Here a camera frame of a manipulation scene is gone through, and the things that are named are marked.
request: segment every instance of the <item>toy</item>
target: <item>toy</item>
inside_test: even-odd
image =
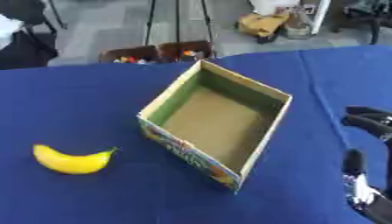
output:
[[[116,147],[96,154],[86,156],[71,156],[60,153],[48,146],[36,144],[32,154],[43,166],[56,172],[66,174],[88,174],[98,172],[104,168],[111,155],[117,151]]]

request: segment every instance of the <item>cardboard box on floor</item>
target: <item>cardboard box on floor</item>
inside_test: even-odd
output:
[[[201,60],[137,117],[148,138],[237,192],[291,99]]]

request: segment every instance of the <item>chair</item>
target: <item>chair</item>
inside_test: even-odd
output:
[[[343,13],[336,18],[339,21],[332,28],[333,32],[356,25],[369,25],[372,32],[370,45],[375,45],[380,37],[381,26],[390,27],[388,23],[392,18],[391,3],[389,0],[361,0],[344,7]]]
[[[24,22],[22,30],[30,37],[32,44],[53,57],[58,56],[58,51],[41,40],[33,30],[34,26],[44,24],[54,37],[57,35],[57,30],[44,14],[44,3],[40,0],[0,0],[0,5],[0,14]]]

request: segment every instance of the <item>colorful box print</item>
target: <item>colorful box print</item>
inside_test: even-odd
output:
[[[141,118],[139,118],[139,122],[143,133],[148,138],[162,144],[168,151],[183,158],[189,165],[195,166],[212,179],[221,182],[235,192],[240,189],[241,180],[235,173],[232,173],[213,159],[202,155],[189,143],[177,139],[170,133],[160,129],[157,125]]]

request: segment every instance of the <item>open box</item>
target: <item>open box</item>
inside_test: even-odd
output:
[[[238,191],[291,99],[200,60],[137,117],[147,137]]]

